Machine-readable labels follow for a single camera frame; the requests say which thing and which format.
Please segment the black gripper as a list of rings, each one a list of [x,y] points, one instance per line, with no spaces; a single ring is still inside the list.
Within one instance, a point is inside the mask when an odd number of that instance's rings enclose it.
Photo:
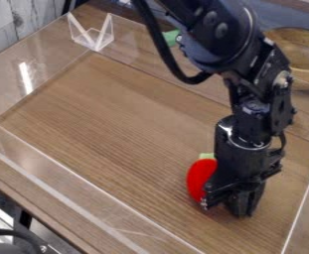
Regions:
[[[235,120],[225,117],[216,127],[216,173],[209,178],[201,207],[209,210],[225,202],[236,217],[252,216],[264,194],[267,179],[282,171],[284,150],[271,149],[271,140],[260,147],[233,134]]]

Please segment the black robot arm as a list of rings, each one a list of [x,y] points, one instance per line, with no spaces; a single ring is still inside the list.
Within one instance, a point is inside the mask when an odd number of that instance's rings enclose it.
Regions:
[[[220,75],[229,89],[232,114],[216,127],[215,153],[204,155],[187,175],[188,192],[204,209],[219,204],[237,217],[251,216],[267,179],[282,171],[284,130],[296,109],[290,60],[263,34],[243,0],[158,0],[180,30],[177,43],[200,69],[184,74],[146,0],[133,0],[168,69],[196,85]]]

